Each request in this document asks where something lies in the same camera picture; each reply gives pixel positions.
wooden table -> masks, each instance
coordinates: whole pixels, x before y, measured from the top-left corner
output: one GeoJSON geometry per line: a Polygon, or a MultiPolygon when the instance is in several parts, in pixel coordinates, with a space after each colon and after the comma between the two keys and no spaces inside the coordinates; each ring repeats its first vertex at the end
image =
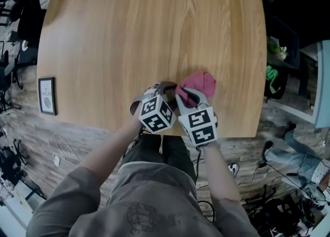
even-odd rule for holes
{"type": "MultiPolygon", "coordinates": [[[[109,130],[149,85],[210,72],[219,136],[253,137],[266,77],[262,1],[51,0],[37,70],[56,78],[55,119],[109,130]]],[[[167,133],[183,131],[177,122],[167,133]]]]}

chair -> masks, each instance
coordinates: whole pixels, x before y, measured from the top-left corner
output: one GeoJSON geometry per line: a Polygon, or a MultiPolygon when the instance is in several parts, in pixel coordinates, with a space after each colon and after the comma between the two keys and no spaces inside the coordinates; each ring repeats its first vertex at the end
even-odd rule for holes
{"type": "Polygon", "coordinates": [[[274,231],[274,229],[278,233],[283,233],[284,236],[298,233],[298,222],[304,217],[301,209],[294,203],[290,195],[287,195],[283,200],[270,199],[272,196],[273,194],[267,197],[267,200],[265,197],[263,203],[257,203],[252,210],[246,210],[259,235],[269,236],[269,232],[274,231]]]}
{"type": "Polygon", "coordinates": [[[272,192],[268,192],[268,195],[267,195],[267,185],[263,185],[263,194],[262,194],[261,199],[251,201],[250,199],[247,198],[245,200],[246,204],[253,205],[252,208],[246,209],[246,212],[247,213],[255,212],[259,207],[263,207],[266,204],[266,202],[275,195],[275,193],[276,193],[276,188],[273,187],[272,192]]]}
{"type": "MultiPolygon", "coordinates": [[[[0,4],[0,17],[9,17],[10,9],[5,8],[6,4],[0,4]]],[[[8,23],[0,23],[0,26],[7,26],[8,23]]]]}
{"type": "Polygon", "coordinates": [[[20,19],[17,33],[20,40],[26,40],[29,47],[38,48],[46,10],[41,9],[39,0],[18,0],[12,7],[9,19],[20,19]]]}
{"type": "Polygon", "coordinates": [[[27,160],[27,159],[29,159],[29,157],[28,157],[28,156],[24,156],[24,155],[21,153],[21,151],[20,151],[20,143],[21,143],[21,140],[19,140],[19,141],[17,142],[17,145],[16,145],[16,142],[17,142],[17,140],[14,139],[13,143],[14,143],[14,147],[15,147],[16,155],[19,157],[19,159],[21,160],[21,162],[22,162],[24,165],[27,165],[27,162],[25,162],[24,159],[27,160]]]}
{"type": "Polygon", "coordinates": [[[0,169],[3,172],[1,177],[7,179],[13,185],[17,185],[18,181],[26,176],[26,173],[21,170],[19,156],[11,151],[9,147],[0,150],[0,169]]]}
{"type": "Polygon", "coordinates": [[[9,63],[8,51],[1,56],[0,59],[0,91],[7,91],[11,83],[17,83],[20,89],[23,89],[23,85],[20,84],[17,75],[17,61],[15,58],[14,62],[9,63]]]}

sleeve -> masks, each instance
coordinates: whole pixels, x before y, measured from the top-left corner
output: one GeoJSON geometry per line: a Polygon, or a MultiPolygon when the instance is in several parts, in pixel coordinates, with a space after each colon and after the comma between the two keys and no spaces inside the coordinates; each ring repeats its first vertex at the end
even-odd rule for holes
{"type": "Polygon", "coordinates": [[[259,236],[240,202],[222,199],[213,205],[216,211],[214,225],[224,237],[259,236]]]}
{"type": "Polygon", "coordinates": [[[68,236],[81,215],[98,209],[100,198],[100,187],[94,174],[84,167],[76,168],[36,209],[26,237],[68,236]]]}

white cable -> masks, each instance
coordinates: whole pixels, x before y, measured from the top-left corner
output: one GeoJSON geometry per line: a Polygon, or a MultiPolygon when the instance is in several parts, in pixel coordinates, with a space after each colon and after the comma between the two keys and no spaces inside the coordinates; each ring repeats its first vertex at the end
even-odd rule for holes
{"type": "MultiPolygon", "coordinates": [[[[199,163],[201,163],[202,161],[204,161],[205,159],[201,159],[200,161],[199,161],[199,163]]],[[[197,165],[197,163],[194,165],[194,168],[196,167],[196,165],[197,165]]]]}
{"type": "Polygon", "coordinates": [[[79,157],[77,156],[77,154],[72,150],[72,148],[71,148],[70,145],[67,143],[67,141],[64,140],[64,138],[63,138],[61,135],[59,135],[58,133],[54,133],[54,140],[55,140],[55,142],[56,142],[57,148],[60,150],[60,152],[62,153],[63,156],[61,156],[61,155],[59,155],[58,153],[54,152],[54,153],[53,153],[53,156],[52,156],[53,161],[55,161],[54,156],[58,156],[61,160],[66,161],[66,162],[69,162],[69,163],[72,164],[74,167],[77,167],[74,163],[72,163],[71,161],[69,161],[69,160],[67,160],[67,159],[65,158],[65,154],[63,153],[63,151],[62,151],[61,148],[59,147],[59,145],[58,145],[58,143],[57,143],[57,140],[56,140],[56,138],[55,138],[55,135],[57,135],[58,137],[60,137],[60,138],[63,140],[63,142],[65,142],[65,144],[67,145],[67,147],[73,152],[73,154],[76,156],[76,158],[78,159],[78,161],[81,162],[81,160],[79,159],[79,157]]]}

wire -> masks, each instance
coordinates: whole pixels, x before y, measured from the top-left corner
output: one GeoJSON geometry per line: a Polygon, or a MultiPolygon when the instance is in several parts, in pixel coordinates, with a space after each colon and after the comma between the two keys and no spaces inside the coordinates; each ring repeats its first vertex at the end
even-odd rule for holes
{"type": "Polygon", "coordinates": [[[208,186],[208,184],[207,184],[207,185],[202,185],[202,186],[200,186],[199,188],[197,188],[196,190],[198,191],[198,190],[200,190],[201,188],[204,188],[204,187],[206,187],[206,186],[208,186]]]}
{"type": "Polygon", "coordinates": [[[273,168],[276,172],[278,172],[281,176],[285,177],[287,180],[289,180],[292,184],[296,185],[299,189],[303,190],[302,187],[298,186],[296,183],[293,183],[292,180],[290,180],[287,176],[285,176],[284,174],[282,174],[280,171],[277,171],[274,167],[272,167],[270,164],[267,164],[268,166],[270,166],[271,168],[273,168]]]}
{"type": "MultiPolygon", "coordinates": [[[[204,161],[204,160],[205,160],[204,158],[201,158],[201,159],[200,159],[200,162],[202,162],[202,161],[204,161]]],[[[197,161],[197,159],[192,160],[192,162],[195,162],[195,161],[197,161]]],[[[196,164],[194,165],[194,167],[196,167],[196,164]]]]}
{"type": "Polygon", "coordinates": [[[200,159],[198,163],[194,164],[194,167],[196,167],[197,164],[199,164],[199,163],[201,163],[201,162],[203,162],[203,161],[205,161],[205,159],[200,159]]]}
{"type": "Polygon", "coordinates": [[[54,133],[54,140],[55,140],[55,142],[56,142],[57,148],[58,148],[58,149],[60,150],[60,152],[62,153],[62,156],[59,155],[58,153],[54,152],[53,155],[52,155],[53,161],[55,161],[54,157],[55,157],[55,156],[58,156],[61,160],[66,161],[66,162],[72,164],[74,167],[77,167],[74,163],[72,163],[71,161],[67,160],[65,154],[63,153],[63,151],[61,150],[61,148],[59,147],[59,145],[58,145],[58,143],[57,143],[56,135],[57,135],[58,137],[60,137],[60,138],[63,140],[63,142],[65,142],[65,144],[67,145],[67,147],[73,152],[73,154],[76,156],[77,160],[81,163],[81,160],[79,159],[79,157],[77,156],[77,154],[72,150],[72,148],[71,148],[70,145],[67,143],[67,141],[64,140],[64,138],[63,138],[61,135],[59,135],[58,133],[54,133]]]}
{"type": "Polygon", "coordinates": [[[251,179],[251,182],[242,182],[242,183],[239,183],[237,186],[240,186],[242,184],[251,184],[254,180],[254,176],[256,175],[256,172],[257,170],[259,169],[260,167],[258,166],[255,170],[254,170],[254,173],[253,173],[253,176],[252,176],[252,179],[251,179]]]}
{"type": "Polygon", "coordinates": [[[324,144],[327,143],[329,131],[330,131],[330,127],[329,127],[328,130],[326,131],[326,134],[325,134],[325,136],[324,136],[324,138],[323,138],[323,142],[324,142],[324,144]]]}
{"type": "Polygon", "coordinates": [[[197,178],[199,176],[199,166],[200,166],[200,158],[201,158],[202,151],[198,147],[196,147],[196,150],[199,152],[198,157],[197,157],[197,163],[196,163],[196,180],[197,180],[197,178]]]}
{"type": "Polygon", "coordinates": [[[212,212],[213,212],[213,218],[212,218],[212,224],[213,224],[215,222],[215,219],[216,219],[216,211],[215,211],[215,208],[213,207],[212,203],[210,203],[206,200],[200,200],[200,201],[198,201],[198,203],[207,203],[211,206],[212,212]]]}
{"type": "Polygon", "coordinates": [[[307,217],[307,214],[306,214],[305,211],[304,211],[303,199],[301,199],[301,209],[302,209],[302,211],[303,211],[303,213],[304,213],[304,215],[305,215],[306,220],[307,220],[310,224],[314,225],[315,223],[311,223],[311,222],[309,221],[309,219],[308,219],[308,217],[307,217]]]}

